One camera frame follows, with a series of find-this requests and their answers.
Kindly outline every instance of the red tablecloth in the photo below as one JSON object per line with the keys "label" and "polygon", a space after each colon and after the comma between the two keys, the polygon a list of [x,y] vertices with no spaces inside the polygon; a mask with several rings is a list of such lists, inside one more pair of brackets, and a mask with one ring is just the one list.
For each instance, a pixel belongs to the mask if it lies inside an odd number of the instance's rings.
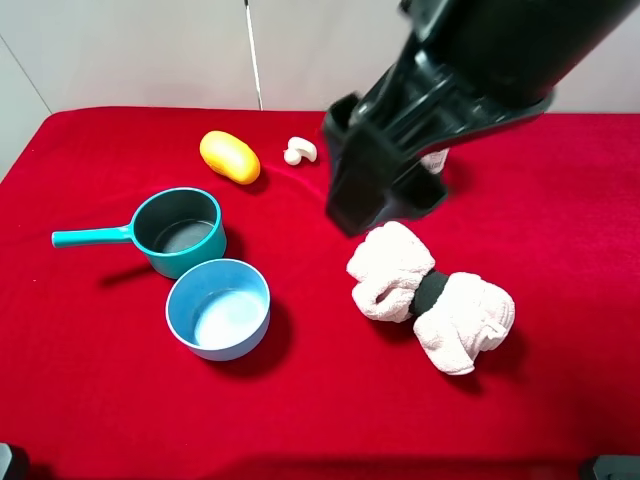
{"label": "red tablecloth", "polygon": [[[548,115],[452,151],[450,199],[410,226],[440,270],[478,273],[517,306],[507,341],[463,378],[436,371],[411,325],[373,323],[353,304],[345,265],[362,239],[324,217],[321,120],[50,117],[0,185],[0,441],[63,478],[301,478],[362,465],[369,478],[400,466],[425,478],[441,458],[640,453],[640,116]],[[255,150],[256,184],[200,159],[214,129]],[[284,163],[293,135],[321,145],[316,164]],[[172,337],[172,283],[132,245],[51,246],[54,230],[128,223],[145,198],[184,185],[219,199],[228,255],[272,290],[265,340],[228,364]]]}

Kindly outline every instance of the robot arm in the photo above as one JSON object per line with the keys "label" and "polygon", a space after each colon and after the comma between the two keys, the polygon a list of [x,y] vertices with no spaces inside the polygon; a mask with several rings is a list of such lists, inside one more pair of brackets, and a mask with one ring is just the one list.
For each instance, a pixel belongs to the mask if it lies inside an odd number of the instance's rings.
{"label": "robot arm", "polygon": [[412,33],[362,98],[328,110],[327,213],[348,235],[445,197],[429,152],[533,120],[554,86],[640,0],[403,0]]}

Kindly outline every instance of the white backdrop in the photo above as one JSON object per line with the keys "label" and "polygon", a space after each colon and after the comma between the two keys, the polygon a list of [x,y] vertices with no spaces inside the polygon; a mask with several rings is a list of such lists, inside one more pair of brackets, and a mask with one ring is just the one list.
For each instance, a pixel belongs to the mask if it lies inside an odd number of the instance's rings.
{"label": "white backdrop", "polygon": [[[323,110],[370,88],[409,31],[398,1],[250,0],[264,108]],[[553,109],[640,112],[637,45],[640,10]],[[98,105],[257,108],[244,0],[0,0],[0,165],[48,109]]]}

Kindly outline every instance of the teal handle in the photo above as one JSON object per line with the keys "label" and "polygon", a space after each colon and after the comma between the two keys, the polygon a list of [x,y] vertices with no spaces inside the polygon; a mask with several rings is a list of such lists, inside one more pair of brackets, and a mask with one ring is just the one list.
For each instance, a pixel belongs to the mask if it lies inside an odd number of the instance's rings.
{"label": "teal handle", "polygon": [[56,248],[100,243],[126,243],[131,241],[130,226],[53,232],[51,243]]}

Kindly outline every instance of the bowl rim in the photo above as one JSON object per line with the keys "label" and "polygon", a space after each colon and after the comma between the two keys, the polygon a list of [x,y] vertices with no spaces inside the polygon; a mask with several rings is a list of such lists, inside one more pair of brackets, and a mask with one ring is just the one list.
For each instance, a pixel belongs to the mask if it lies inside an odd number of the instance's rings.
{"label": "bowl rim", "polygon": [[[229,345],[227,347],[224,348],[204,348],[200,345],[197,345],[195,343],[191,343],[187,340],[185,340],[184,338],[182,338],[178,332],[175,331],[175,329],[173,328],[173,325],[171,324],[171,318],[169,316],[169,302],[171,301],[171,296],[173,295],[174,290],[177,288],[178,284],[183,281],[187,275],[189,275],[191,272],[193,272],[194,270],[203,267],[205,265],[209,265],[211,263],[225,263],[225,262],[231,262],[231,263],[239,263],[245,267],[249,267],[249,269],[253,270],[254,273],[256,273],[258,275],[258,278],[260,278],[260,280],[262,280],[262,283],[264,285],[264,287],[267,290],[267,311],[265,312],[262,320],[258,323],[258,325],[256,326],[255,330],[253,330],[249,335],[247,335],[245,338],[243,338],[242,340],[240,340],[239,342],[233,344],[233,345]],[[260,271],[254,267],[253,265],[247,263],[247,262],[243,262],[242,260],[236,260],[235,258],[216,258],[213,260],[208,260],[206,262],[200,263],[198,265],[196,265],[195,267],[190,268],[189,270],[187,270],[186,272],[184,272],[180,278],[178,278],[178,280],[176,280],[176,283],[173,284],[173,287],[171,287],[171,290],[169,291],[169,295],[167,295],[167,301],[165,303],[165,309],[164,309],[164,315],[165,318],[167,320],[167,325],[169,326],[169,330],[171,330],[171,333],[173,334],[173,336],[175,338],[177,338],[180,342],[182,342],[183,344],[185,344],[187,347],[201,351],[201,352],[224,352],[227,350],[230,350],[232,348],[236,348],[238,345],[243,344],[244,342],[246,342],[247,340],[249,340],[251,337],[253,337],[256,332],[260,329],[260,327],[264,324],[265,320],[267,318],[269,318],[269,312],[271,310],[271,290],[269,290],[269,284],[267,283],[266,279],[264,278],[264,275],[262,275],[262,273],[260,273]]]}

